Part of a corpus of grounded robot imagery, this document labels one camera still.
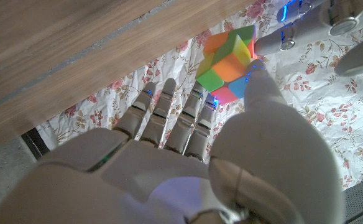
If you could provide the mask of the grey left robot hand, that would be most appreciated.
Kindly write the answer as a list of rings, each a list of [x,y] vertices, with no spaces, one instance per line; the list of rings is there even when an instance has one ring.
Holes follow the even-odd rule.
[[[277,21],[284,26],[255,42],[259,55],[288,51],[363,28],[363,0],[290,1],[277,12]],[[363,42],[348,51],[334,71],[342,77],[363,74]]]

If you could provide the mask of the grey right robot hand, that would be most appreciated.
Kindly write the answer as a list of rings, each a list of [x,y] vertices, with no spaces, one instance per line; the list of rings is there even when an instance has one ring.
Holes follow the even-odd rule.
[[[167,142],[169,102],[140,139],[149,83],[113,129],[41,157],[0,203],[0,223],[342,223],[339,171],[320,133],[289,107],[262,60],[242,79],[243,113],[208,146],[217,101],[194,87]]]

